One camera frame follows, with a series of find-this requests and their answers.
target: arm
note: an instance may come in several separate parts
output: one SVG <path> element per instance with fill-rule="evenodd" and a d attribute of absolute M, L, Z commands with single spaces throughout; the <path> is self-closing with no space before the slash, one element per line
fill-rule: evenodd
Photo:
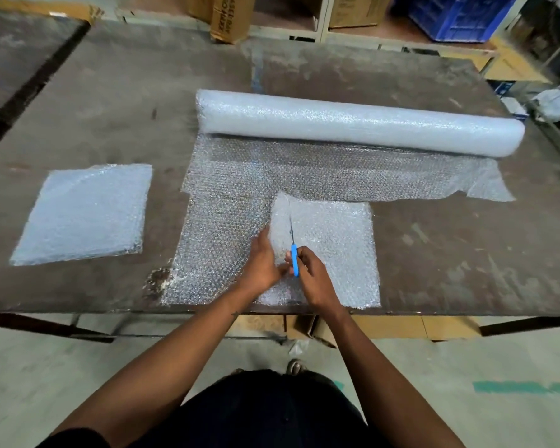
<path fill-rule="evenodd" d="M 321 260 L 307 247 L 301 247 L 298 261 L 305 296 L 336 339 L 366 420 L 380 429 L 396 448 L 464 448 L 455 433 L 340 304 Z"/>
<path fill-rule="evenodd" d="M 238 314 L 287 269 L 285 264 L 274 265 L 268 229 L 264 229 L 253 239 L 242 274 L 228 291 L 121 369 L 52 435 L 90 428 L 112 448 L 141 437 L 182 403 Z"/>

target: blue scissors handle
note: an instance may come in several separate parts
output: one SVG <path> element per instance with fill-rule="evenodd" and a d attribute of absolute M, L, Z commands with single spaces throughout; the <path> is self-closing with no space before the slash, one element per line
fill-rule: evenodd
<path fill-rule="evenodd" d="M 294 270 L 294 276 L 299 276 L 299 261 L 297 261 L 297 245 L 292 244 L 290 247 L 290 255 L 292 256 L 292 270 Z"/>

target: table leg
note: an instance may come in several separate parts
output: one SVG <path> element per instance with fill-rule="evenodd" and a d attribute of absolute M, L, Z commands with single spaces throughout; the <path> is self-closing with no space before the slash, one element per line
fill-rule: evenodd
<path fill-rule="evenodd" d="M 560 327 L 560 317 L 538 316 L 519 321 L 508 321 L 500 324 L 483 325 L 479 328 L 481 336 L 494 336 L 522 331 L 554 329 Z"/>
<path fill-rule="evenodd" d="M 110 344 L 114 341 L 114 337 L 108 333 L 99 331 L 81 329 L 76 323 L 79 318 L 75 315 L 71 325 L 59 324 L 55 322 L 43 321 L 41 319 L 23 316 L 14 313 L 0 313 L 0 327 L 3 329 L 28 331 L 31 333 L 42 333 L 62 338 L 77 338 L 78 336 L 95 336 L 95 338 L 86 338 L 88 341 Z"/>

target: foot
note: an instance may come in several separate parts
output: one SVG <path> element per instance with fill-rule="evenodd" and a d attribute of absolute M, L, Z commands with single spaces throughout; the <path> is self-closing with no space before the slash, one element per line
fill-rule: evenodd
<path fill-rule="evenodd" d="M 301 360 L 298 358 L 293 358 L 290 362 L 288 362 L 288 366 L 286 367 L 286 374 L 289 376 L 298 376 L 303 371 L 306 371 L 307 368 L 303 364 Z"/>

